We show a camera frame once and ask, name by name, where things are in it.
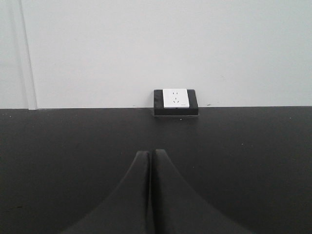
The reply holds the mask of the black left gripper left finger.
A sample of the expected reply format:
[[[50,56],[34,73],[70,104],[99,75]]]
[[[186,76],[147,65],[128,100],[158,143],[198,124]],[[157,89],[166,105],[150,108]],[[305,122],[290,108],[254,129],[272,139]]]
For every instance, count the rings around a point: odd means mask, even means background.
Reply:
[[[63,234],[145,234],[149,202],[150,153],[138,151],[109,196]]]

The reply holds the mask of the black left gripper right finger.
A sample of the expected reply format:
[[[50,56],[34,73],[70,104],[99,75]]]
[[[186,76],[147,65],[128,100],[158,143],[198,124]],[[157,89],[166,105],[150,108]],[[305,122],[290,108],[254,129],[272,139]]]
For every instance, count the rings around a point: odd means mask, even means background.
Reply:
[[[251,233],[207,203],[163,149],[152,154],[151,200],[157,234]]]

